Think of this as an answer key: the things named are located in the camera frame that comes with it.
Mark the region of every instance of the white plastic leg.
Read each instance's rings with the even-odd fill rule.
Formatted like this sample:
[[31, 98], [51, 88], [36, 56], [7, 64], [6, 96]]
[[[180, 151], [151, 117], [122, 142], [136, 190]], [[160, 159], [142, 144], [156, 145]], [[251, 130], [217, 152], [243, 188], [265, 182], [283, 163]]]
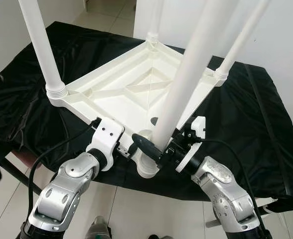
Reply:
[[60, 79], [38, 2], [37, 0], [19, 0], [19, 4], [46, 81], [47, 96], [50, 100], [59, 99], [67, 94], [67, 90]]
[[165, 149], [237, 3], [238, 0], [206, 1], [153, 131], [152, 142], [158, 149]]
[[164, 0], [155, 0], [149, 32], [146, 39], [151, 43], [158, 41], [158, 32], [160, 28], [162, 9]]
[[227, 56], [225, 57], [221, 66], [216, 69], [215, 77], [220, 79], [220, 83], [218, 84], [218, 86], [221, 86], [224, 83], [224, 81], [227, 79], [228, 72], [233, 66], [237, 55], [242, 50], [248, 38], [251, 36], [259, 20], [262, 18], [270, 1], [271, 0], [260, 0], [256, 8], [252, 12], [251, 16], [249, 17], [248, 21], [246, 22], [245, 26], [243, 27], [241, 33], [238, 35], [237, 39], [235, 40], [230, 51], [227, 53]]

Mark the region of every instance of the gray object on floor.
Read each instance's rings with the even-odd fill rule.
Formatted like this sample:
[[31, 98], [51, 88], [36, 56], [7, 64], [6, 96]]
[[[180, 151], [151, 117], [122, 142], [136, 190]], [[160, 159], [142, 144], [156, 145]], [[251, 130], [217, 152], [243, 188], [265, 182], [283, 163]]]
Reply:
[[95, 218], [85, 239], [111, 239], [107, 223], [102, 216]]
[[151, 235], [148, 237], [148, 239], [174, 239], [172, 237], [169, 237], [169, 236], [165, 236], [163, 238], [159, 238], [157, 235]]

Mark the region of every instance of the black cloth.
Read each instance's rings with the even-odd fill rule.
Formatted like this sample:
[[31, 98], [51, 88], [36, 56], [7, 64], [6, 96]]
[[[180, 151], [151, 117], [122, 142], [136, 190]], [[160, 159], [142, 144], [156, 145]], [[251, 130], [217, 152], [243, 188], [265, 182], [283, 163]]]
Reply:
[[[59, 22], [50, 25], [47, 33], [66, 84], [143, 42]], [[208, 67], [215, 70], [221, 61], [213, 57]], [[239, 154], [255, 196], [293, 198], [293, 125], [264, 68], [236, 62], [228, 80], [209, 94], [194, 115], [206, 117], [207, 138], [224, 140]], [[85, 126], [67, 109], [50, 104], [31, 44], [0, 72], [0, 145], [25, 147], [40, 155]], [[62, 146], [42, 163], [56, 171], [85, 150], [92, 133]], [[239, 165], [226, 148], [204, 143], [198, 153], [225, 164], [246, 188]], [[152, 179], [141, 178], [136, 168], [133, 161], [117, 157], [114, 166], [96, 180], [183, 200], [208, 200], [189, 176], [170, 166]]]
[[293, 210], [293, 198], [279, 199], [275, 202], [268, 204], [266, 206], [266, 209], [268, 209], [274, 213], [292, 211]]

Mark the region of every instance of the shoe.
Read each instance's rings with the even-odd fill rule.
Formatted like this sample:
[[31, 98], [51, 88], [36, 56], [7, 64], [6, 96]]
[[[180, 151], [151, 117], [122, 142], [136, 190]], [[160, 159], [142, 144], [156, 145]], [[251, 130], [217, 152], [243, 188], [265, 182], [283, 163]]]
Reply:
[[151, 235], [148, 237], [148, 239], [173, 239], [172, 237], [165, 236], [163, 238], [159, 238], [157, 235]]
[[102, 216], [97, 216], [92, 224], [104, 224], [104, 225], [107, 225], [107, 222]]

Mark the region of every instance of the black cable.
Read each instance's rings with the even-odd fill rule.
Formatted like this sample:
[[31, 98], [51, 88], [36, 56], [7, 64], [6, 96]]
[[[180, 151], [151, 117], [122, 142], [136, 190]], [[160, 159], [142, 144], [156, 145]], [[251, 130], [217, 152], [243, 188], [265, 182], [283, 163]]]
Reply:
[[50, 182], [52, 182], [52, 180], [54, 180], [56, 178], [56, 176], [58, 175], [58, 171], [54, 173], [54, 175], [51, 177]]
[[34, 162], [31, 170], [30, 170], [30, 175], [29, 175], [29, 181], [28, 181], [28, 214], [27, 214], [27, 218], [26, 218], [26, 222], [28, 221], [28, 217], [32, 211], [33, 208], [33, 177], [35, 174], [35, 171], [37, 169], [37, 165], [41, 162], [42, 158], [45, 157], [47, 154], [51, 153], [52, 151], [54, 151], [55, 149], [59, 148], [60, 146], [64, 145], [65, 143], [70, 142], [71, 140], [79, 137], [80, 135], [82, 135], [83, 133], [85, 133], [86, 131], [88, 131], [89, 129], [91, 129], [91, 127], [97, 123], [96, 120], [92, 121], [84, 130], [80, 131], [79, 133], [77, 133], [76, 135], [72, 136], [71, 138], [67, 138], [66, 140], [56, 144], [55, 146], [51, 147], [50, 149], [48, 149], [47, 151], [45, 151], [44, 153], [42, 153], [37, 160]]
[[265, 232], [267, 231], [265, 226], [264, 226], [264, 223], [263, 223], [263, 220], [261, 218], [261, 214], [260, 214], [260, 211], [258, 210], [258, 207], [257, 207], [257, 204], [256, 204], [256, 201], [255, 201], [255, 197], [254, 197], [254, 194], [253, 194], [253, 190], [252, 190], [252, 187], [251, 187], [251, 184], [248, 180], [248, 176], [245, 172], [245, 169], [244, 169], [244, 166], [239, 158], [239, 156], [237, 155], [237, 153], [234, 151], [234, 149], [226, 142], [222, 141], [222, 140], [218, 140], [218, 139], [203, 139], [203, 138], [198, 138], [198, 141], [199, 142], [211, 142], [211, 143], [220, 143], [222, 145], [224, 145], [225, 147], [227, 147], [234, 155], [234, 157], [236, 158], [238, 164], [240, 165], [240, 168], [241, 170], [243, 171], [243, 175], [244, 175], [244, 179], [245, 179], [245, 183], [247, 185], [247, 189], [248, 189], [248, 194], [251, 196], [252, 198], [252, 201], [253, 201], [253, 205], [254, 205], [254, 209], [255, 209], [255, 213], [257, 215], [257, 218], [258, 220], [260, 221], [260, 225], [261, 225], [261, 228], [262, 228], [262, 236], [264, 237], [265, 236]]

